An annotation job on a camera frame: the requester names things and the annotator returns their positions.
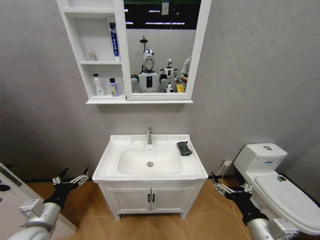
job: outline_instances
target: white toilet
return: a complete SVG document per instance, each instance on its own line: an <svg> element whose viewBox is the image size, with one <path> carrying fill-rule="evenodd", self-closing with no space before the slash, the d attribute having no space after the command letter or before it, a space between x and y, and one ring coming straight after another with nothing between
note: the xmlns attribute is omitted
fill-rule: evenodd
<svg viewBox="0 0 320 240"><path fill-rule="evenodd" d="M252 184L251 200L269 219L286 219L305 234L320 235L320 208L275 171L287 154L273 143L249 144L234 166Z"/></svg>

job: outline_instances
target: toilet tank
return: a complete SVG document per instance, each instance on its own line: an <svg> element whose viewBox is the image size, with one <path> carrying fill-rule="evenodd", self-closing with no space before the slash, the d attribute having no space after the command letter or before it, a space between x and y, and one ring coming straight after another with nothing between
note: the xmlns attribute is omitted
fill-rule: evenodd
<svg viewBox="0 0 320 240"><path fill-rule="evenodd" d="M274 143L255 143L246 145L234 160L234 166L243 174L266 173L274 171L288 155Z"/></svg>

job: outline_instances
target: purple bottle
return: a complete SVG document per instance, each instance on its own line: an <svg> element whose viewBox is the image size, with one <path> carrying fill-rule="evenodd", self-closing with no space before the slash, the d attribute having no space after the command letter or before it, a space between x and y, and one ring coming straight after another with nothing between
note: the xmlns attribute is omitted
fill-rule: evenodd
<svg viewBox="0 0 320 240"><path fill-rule="evenodd" d="M117 84L116 84L116 80L114 78L110 78L110 86L111 86L112 97L119 96L118 87L117 87Z"/></svg>

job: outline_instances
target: mirror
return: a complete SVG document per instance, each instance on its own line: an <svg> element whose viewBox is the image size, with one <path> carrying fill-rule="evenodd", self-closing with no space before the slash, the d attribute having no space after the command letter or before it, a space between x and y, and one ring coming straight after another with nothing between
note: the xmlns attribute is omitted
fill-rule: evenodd
<svg viewBox="0 0 320 240"><path fill-rule="evenodd" d="M201 0L125 0L132 93L185 93Z"/></svg>

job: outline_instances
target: bathroom sink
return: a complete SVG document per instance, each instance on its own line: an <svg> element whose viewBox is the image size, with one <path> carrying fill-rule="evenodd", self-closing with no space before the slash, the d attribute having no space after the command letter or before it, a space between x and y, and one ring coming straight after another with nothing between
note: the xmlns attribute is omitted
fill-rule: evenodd
<svg viewBox="0 0 320 240"><path fill-rule="evenodd" d="M178 142L187 141L192 151L181 156ZM146 134L111 135L92 179L165 180L203 179L208 175L187 134L152 134L148 144Z"/></svg>
<svg viewBox="0 0 320 240"><path fill-rule="evenodd" d="M128 175L165 175L180 173L183 165L178 149L147 147L124 150L117 169Z"/></svg>

